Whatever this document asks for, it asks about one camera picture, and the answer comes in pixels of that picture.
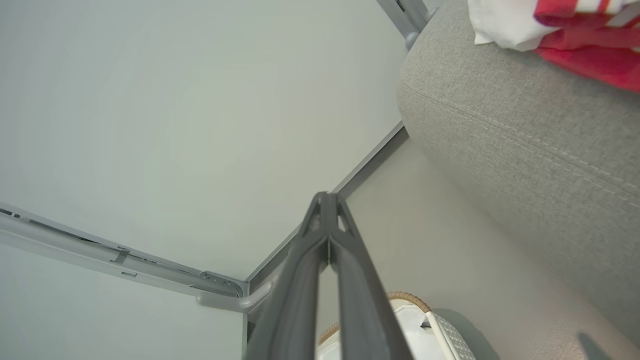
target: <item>folded cloth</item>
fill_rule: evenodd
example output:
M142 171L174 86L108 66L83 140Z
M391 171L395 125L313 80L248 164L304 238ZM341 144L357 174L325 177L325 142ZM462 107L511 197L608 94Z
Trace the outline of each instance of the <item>folded cloth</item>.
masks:
M468 0L476 44L640 92L640 0Z

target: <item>red towel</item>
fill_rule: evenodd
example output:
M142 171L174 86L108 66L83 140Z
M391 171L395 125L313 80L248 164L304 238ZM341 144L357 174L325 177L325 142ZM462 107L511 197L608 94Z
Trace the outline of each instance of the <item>red towel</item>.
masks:
M538 22L561 28L536 51L582 76L640 92L640 3L624 0L538 0Z

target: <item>white basket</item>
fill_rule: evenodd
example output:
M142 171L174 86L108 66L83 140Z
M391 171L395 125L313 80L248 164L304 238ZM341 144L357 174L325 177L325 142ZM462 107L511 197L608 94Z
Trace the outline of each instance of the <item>white basket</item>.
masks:
M415 360L475 360L458 330L421 299L401 291L387 294ZM341 360L338 324L320 337L318 360Z

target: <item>seam stitching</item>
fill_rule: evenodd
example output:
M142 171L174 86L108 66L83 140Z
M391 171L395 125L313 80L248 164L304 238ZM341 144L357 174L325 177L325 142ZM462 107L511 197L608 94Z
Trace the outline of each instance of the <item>seam stitching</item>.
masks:
M475 113L476 115L478 115L478 116L480 116L480 117L483 117L483 118L485 118L485 119L491 120L491 121L493 121L494 123L499 124L499 125L502 125L502 126L506 127L507 129L511 129L511 130L515 131L516 133L521 134L521 135L523 135L523 136L526 136L527 138L530 138L531 140L533 140L533 141L535 141L535 142L538 142L538 143L543 144L544 146L550 147L551 149L553 149L553 150L555 150L555 151L558 151L558 152L560 152L560 153L561 153L561 154L563 154L563 155L567 155L567 156L569 156L569 158L571 158L571 159L573 159L573 160L577 160L579 163L581 163L581 164L583 164L583 165L585 165L585 166L591 167L591 168L593 168L594 170L596 170L597 172L599 172L599 173L601 173L601 174L604 174L604 175L606 175L606 176L610 177L611 179L616 180L616 181L617 181L617 182L619 182L619 183L623 183L624 185L630 186L630 187L632 187L632 188L634 188L634 189L638 189L638 186L636 186L636 185L634 185L634 184L632 184L632 183L630 183L630 182L628 182L628 181L626 181L626 180L624 180L624 179L621 179L621 178L619 178L619 177L613 176L613 175L611 175L611 173L610 173L610 172L606 172L606 171L604 171L604 170L602 170L602 169L600 169L600 168L598 168L598 167L596 167L596 166L593 166L593 165L589 164L589 163L588 163L588 162L586 162L586 161L580 160L580 159L576 158L575 156L570 155L568 152L562 151L561 149L558 149L557 147L552 146L552 145L550 145L550 144L548 144L548 143L546 143L546 142L544 142L544 141L542 141L542 140L539 140L539 139L537 139L537 138L535 138L535 137L533 137L533 136L531 136L531 135L527 135L527 134L525 134L525 133L523 133L523 132L519 131L518 129L516 129L516 128L515 128L515 127L513 127L513 126L509 126L509 125L507 125L507 124L504 124L504 123L502 123L502 122L499 122L498 120L495 120L495 119L493 119L493 118L491 118L491 117L488 117L488 116L486 116L486 115L483 115L483 114L481 114L481 113L479 113L479 112L477 112L477 111L474 111L474 110L471 110L471 109L469 109L469 108L466 108L466 107L464 107L464 106L462 106L462 105L460 105L460 104L456 104L455 102L451 102L451 101L448 101L448 100L446 100L446 99L443 99L443 98L441 98L441 97L439 97L439 96L437 96L437 95L435 95L435 94L429 94L429 96L426 96L426 95L423 95L422 93L420 93L418 90L416 90L416 89L414 89L414 88L410 87L409 85L407 85L407 84L405 84L405 83L401 83L401 84L402 84L403 86L405 86L406 88L408 88L408 89L410 89L410 90L414 91L416 94L419 94L419 95L421 95L421 96L423 96L423 97L425 97L425 98L427 98L427 99L429 99L430 97L433 97L433 98L437 99L438 101L446 102L447 104L453 105L453 106L454 106L454 108L456 108L456 109L457 109L457 108L461 108L461 109L464 109L464 110L470 111L470 112L472 112L472 113Z
M640 205L638 205L638 204L634 204L633 202L629 201L629 199L628 199L628 198L626 198L626 197L622 197L622 196L620 196L618 193L616 193L615 191L610 190L610 189L608 189L608 188L605 188L605 187L604 187L604 186L602 186L601 184L595 183L595 182L593 182L592 180L590 180L590 179L588 179L588 178L584 177L583 175L578 174L578 173L576 173L576 172L573 172L573 171L571 171L570 169L568 169L568 168L566 168L566 167L563 167L563 166L562 166L562 165L560 165L559 163L556 163L555 161L553 161L553 160L551 160L551 159L549 159L549 158L546 158L546 157L544 157L544 156L542 156L542 155L538 154L537 152L535 152L535 151L531 150L530 148L525 147L525 146L523 146L522 144L519 144L519 143L517 143L517 142L515 142L515 141L513 141L513 140L511 140L511 139L509 139L509 138L506 138L506 136L503 136L502 134L498 133L497 131L492 131L489 127L483 126L483 125L479 124L479 123L478 123L478 122L476 122L476 121L473 121L473 120L471 120L471 119L469 119L469 118L467 118L467 117L464 117L463 115L460 115L459 113L455 113L455 112L453 112L451 109L444 108L444 107L442 107L442 106L440 106L440 105L437 105L437 104L435 104L435 103L433 103L433 102L432 102L432 105L433 105L433 106L436 106L437 108L443 109L443 110L445 110L445 111L447 111L447 112L449 112L449 113L452 113L453 115L457 115L457 116L459 116L459 117L461 117L461 118L463 118L463 119L465 119L465 120L467 120L467 121L469 121L469 122L472 122L473 124L475 124L475 125L477 125L477 126L479 126L479 127L483 128L483 129L486 129L486 130L488 130L488 131L491 131L492 133L495 133L496 135L499 135L499 136L501 136L502 138L504 138L504 139L505 139L505 142L511 142L511 143L514 143L515 145L517 145L517 146L521 147L522 149L527 150L527 151L529 151L529 152L532 152L533 154L535 154L535 155L536 155L536 156L538 156L539 158L543 158L544 160L547 160L548 162L550 162L550 163L552 163L552 164L556 165L558 168L561 168L561 169L563 169L563 170L566 170L567 172L571 173L573 176L580 177L581 179L583 179L583 180L585 180L585 181L589 182L590 184L592 184L592 185L596 186L597 188L601 189L602 191L607 192L607 193L611 193L611 194L615 195L617 198L619 198L619 199L621 199L621 200L623 200L623 201L625 201L625 202L629 203L631 206L633 206L633 207L635 207L635 208L639 208L639 209L640 209Z

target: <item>gray fabric upholstery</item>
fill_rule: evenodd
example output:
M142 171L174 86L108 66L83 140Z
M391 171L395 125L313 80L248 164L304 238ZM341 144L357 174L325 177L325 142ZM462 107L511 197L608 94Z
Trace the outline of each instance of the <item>gray fabric upholstery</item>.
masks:
M476 46L467 2L449 0L397 96L424 152L640 345L640 95Z

